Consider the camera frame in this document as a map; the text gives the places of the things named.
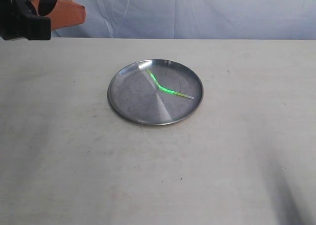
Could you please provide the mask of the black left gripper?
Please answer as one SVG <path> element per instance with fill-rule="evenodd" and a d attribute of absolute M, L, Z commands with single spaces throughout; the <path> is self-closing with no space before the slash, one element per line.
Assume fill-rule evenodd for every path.
<path fill-rule="evenodd" d="M 0 0 L 0 37 L 50 40 L 51 29 L 85 22 L 85 7 L 72 0 Z"/>

